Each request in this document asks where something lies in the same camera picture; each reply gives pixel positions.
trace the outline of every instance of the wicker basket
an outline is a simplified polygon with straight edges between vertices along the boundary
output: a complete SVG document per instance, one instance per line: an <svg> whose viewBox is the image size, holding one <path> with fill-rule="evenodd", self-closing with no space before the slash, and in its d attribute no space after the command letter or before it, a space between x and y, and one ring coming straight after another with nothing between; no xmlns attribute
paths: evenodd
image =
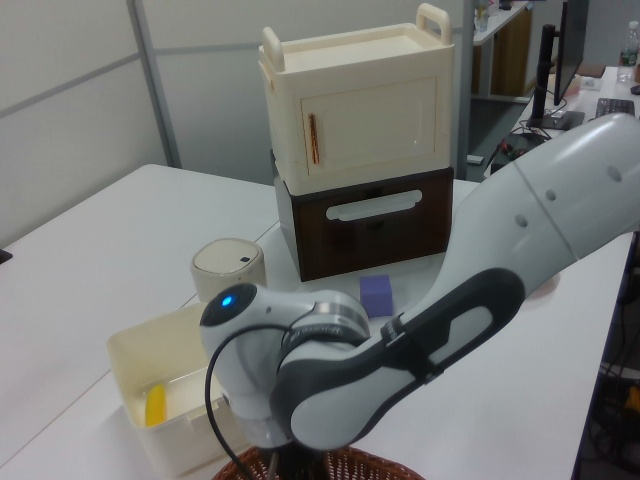
<svg viewBox="0 0 640 480"><path fill-rule="evenodd" d="M264 463L257 448L240 455L256 480L266 480L269 466ZM416 472L395 462L385 460L352 447L328 452L324 464L330 480L424 480ZM246 480L238 467L229 462L213 480Z"/></svg>

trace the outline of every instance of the yellow object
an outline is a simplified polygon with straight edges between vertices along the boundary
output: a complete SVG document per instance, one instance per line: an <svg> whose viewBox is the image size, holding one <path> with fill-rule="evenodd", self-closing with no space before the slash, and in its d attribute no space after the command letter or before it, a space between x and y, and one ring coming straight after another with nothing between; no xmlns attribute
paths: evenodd
<svg viewBox="0 0 640 480"><path fill-rule="evenodd" d="M629 389L629 397L624 407L640 413L640 388L631 387Z"/></svg>
<svg viewBox="0 0 640 480"><path fill-rule="evenodd" d="M147 406L145 408L145 425L153 427L163 423L167 419L167 395L164 385L159 383L147 394Z"/></svg>

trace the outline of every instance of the monitor stand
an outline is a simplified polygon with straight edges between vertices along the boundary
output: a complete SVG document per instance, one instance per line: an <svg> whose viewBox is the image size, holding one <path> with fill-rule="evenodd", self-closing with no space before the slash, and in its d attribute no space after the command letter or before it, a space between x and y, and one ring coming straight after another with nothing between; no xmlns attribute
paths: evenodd
<svg viewBox="0 0 640 480"><path fill-rule="evenodd" d="M584 122L584 112L565 111L562 115L530 118L527 120L527 127L540 128L542 130L571 130L582 125L582 122Z"/></svg>
<svg viewBox="0 0 640 480"><path fill-rule="evenodd" d="M564 111L562 115L546 115L545 101L547 98L547 87L549 85L549 72L553 66L551 55L553 51L553 40L557 36L556 28L553 25L542 27L542 38L540 40L540 56L538 57L538 70L536 72L536 86L533 91L533 107L531 117L527 120L527 127L548 130L570 130L582 125L584 121L583 112Z"/></svg>

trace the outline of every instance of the woven basket rim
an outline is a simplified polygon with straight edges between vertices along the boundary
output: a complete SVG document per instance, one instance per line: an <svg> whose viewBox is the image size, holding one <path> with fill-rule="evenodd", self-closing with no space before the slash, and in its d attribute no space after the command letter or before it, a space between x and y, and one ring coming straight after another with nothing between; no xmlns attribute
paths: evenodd
<svg viewBox="0 0 640 480"><path fill-rule="evenodd" d="M241 453L240 461L246 465L254 474L256 480L266 479L267 466L264 464L260 451L256 447L251 447L247 451ZM421 475L410 468L399 463L387 460L376 455L367 453L354 447L344 447L325 453L325 465L329 462L339 461L340 458L347 457L350 462L359 466L358 471L362 472L363 468L371 472L369 479L398 479L398 480L424 480ZM227 463L216 475L213 480L246 480L244 475L239 471L237 465L233 462ZM334 480L351 480L351 478L342 478L336 476Z"/></svg>

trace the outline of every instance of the computer monitor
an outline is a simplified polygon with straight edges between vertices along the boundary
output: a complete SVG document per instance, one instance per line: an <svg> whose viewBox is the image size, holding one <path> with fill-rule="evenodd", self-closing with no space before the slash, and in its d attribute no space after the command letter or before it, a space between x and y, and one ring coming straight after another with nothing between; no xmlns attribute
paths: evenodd
<svg viewBox="0 0 640 480"><path fill-rule="evenodd" d="M536 87L533 94L533 110L527 122L529 127L569 130L582 125L584 121L583 112L564 110L551 115L549 112L545 112L545 99L549 83L549 71L553 66L551 55L554 38L558 37L559 39L556 82L553 90L553 103L558 106L582 63L588 12L589 0L568 0L562 5L560 31L557 32L553 25L544 25L542 27Z"/></svg>

